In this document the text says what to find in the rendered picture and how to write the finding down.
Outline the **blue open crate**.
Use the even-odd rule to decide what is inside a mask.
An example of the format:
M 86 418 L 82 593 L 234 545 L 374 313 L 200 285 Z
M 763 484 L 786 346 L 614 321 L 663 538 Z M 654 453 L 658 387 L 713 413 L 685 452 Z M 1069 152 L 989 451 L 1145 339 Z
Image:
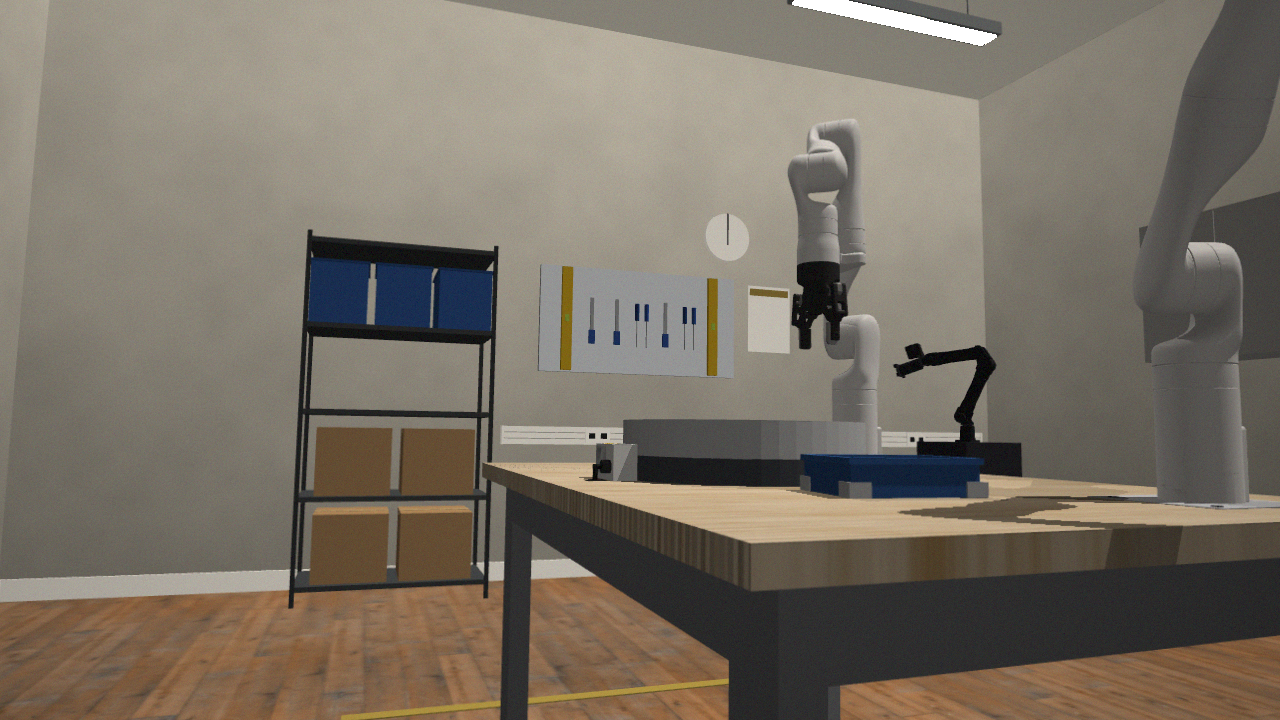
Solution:
M 800 454 L 812 491 L 838 496 L 838 480 L 872 482 L 872 498 L 966 498 L 984 457 Z

